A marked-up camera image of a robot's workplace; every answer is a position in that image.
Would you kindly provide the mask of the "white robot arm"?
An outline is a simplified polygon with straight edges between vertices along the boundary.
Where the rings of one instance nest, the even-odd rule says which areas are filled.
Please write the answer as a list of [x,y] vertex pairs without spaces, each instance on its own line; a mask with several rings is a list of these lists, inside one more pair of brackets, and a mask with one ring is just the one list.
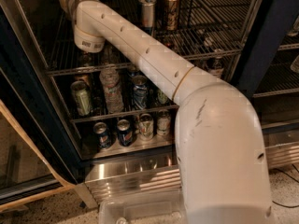
[[59,0],[78,48],[106,42],[178,105],[175,144],[188,224],[274,224],[258,116],[235,87],[210,75],[99,0]]

